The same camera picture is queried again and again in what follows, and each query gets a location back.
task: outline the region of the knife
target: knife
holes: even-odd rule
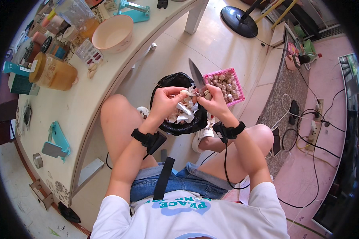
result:
[[[199,69],[196,67],[194,62],[190,60],[190,58],[189,58],[189,66],[190,66],[191,75],[193,76],[194,84],[198,89],[198,93],[200,93],[201,96],[205,96],[205,90],[207,90],[206,84],[203,80],[201,72],[199,72]]]

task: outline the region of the knee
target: knee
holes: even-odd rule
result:
[[[130,103],[126,97],[121,94],[115,94],[107,98],[101,107],[101,117],[110,113],[123,111],[129,107]]]
[[[270,150],[273,147],[273,143],[274,143],[274,136],[271,129],[264,124],[258,124],[255,125],[254,127],[264,147]]]

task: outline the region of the black bag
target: black bag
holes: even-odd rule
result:
[[[162,87],[180,86],[180,87],[189,88],[193,84],[194,81],[192,80],[192,78],[190,78],[188,75],[182,72],[165,76],[164,78],[160,79],[160,81],[158,82],[158,85]],[[154,93],[158,88],[160,87],[156,86],[156,88],[154,88],[153,90],[152,98],[150,99],[150,108],[152,108]],[[160,129],[174,136],[179,136],[184,133],[197,132],[205,128],[206,125],[207,125],[207,110],[203,106],[198,104],[198,110],[194,114],[194,119],[190,123],[176,124],[176,123],[169,123],[165,120],[160,125]]]

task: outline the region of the pink floor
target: pink floor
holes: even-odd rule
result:
[[[317,59],[311,65],[309,86],[318,98],[324,99],[324,113],[330,107],[334,95],[344,88],[343,77],[340,65],[338,64],[338,57],[350,54],[353,50],[345,36],[314,43],[314,47],[317,53],[322,53],[323,58]],[[309,91],[307,93],[305,109],[314,109],[315,102],[313,94]],[[313,115],[308,114],[305,117],[312,119]],[[333,107],[327,113],[325,119],[342,130],[346,129],[346,101],[344,91],[336,96]],[[300,135],[307,136],[310,132],[310,128],[311,122],[307,119],[303,119],[299,131]],[[317,146],[326,148],[332,153],[341,156],[344,137],[345,133],[334,127],[330,126],[326,128],[323,126],[318,137]],[[304,142],[300,141],[299,146],[305,145]],[[303,207],[311,202],[317,193],[317,182],[313,168],[313,160],[312,156],[305,156],[305,154],[299,151],[296,146],[292,149],[291,153],[294,157],[294,162],[292,164],[285,163],[282,166],[275,178],[274,185],[277,189],[279,198],[287,203]],[[339,163],[338,158],[321,149],[316,149],[315,156],[328,161],[334,166]],[[320,160],[315,160],[315,164],[319,180],[319,194],[316,200],[319,200],[326,197],[336,170]],[[318,210],[320,203],[321,201],[312,203],[310,206],[304,208],[301,213],[299,213],[301,209],[293,208],[282,202],[281,205],[288,219],[293,221],[299,213],[296,218],[297,223],[300,223],[321,235],[329,237],[330,235],[328,233],[311,221]],[[289,229],[289,235],[291,238],[321,238],[320,235],[313,231],[293,224]]]

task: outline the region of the white bowl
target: white bowl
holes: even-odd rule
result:
[[[92,37],[95,48],[102,52],[119,53],[132,42],[133,19],[116,15],[103,21]]]

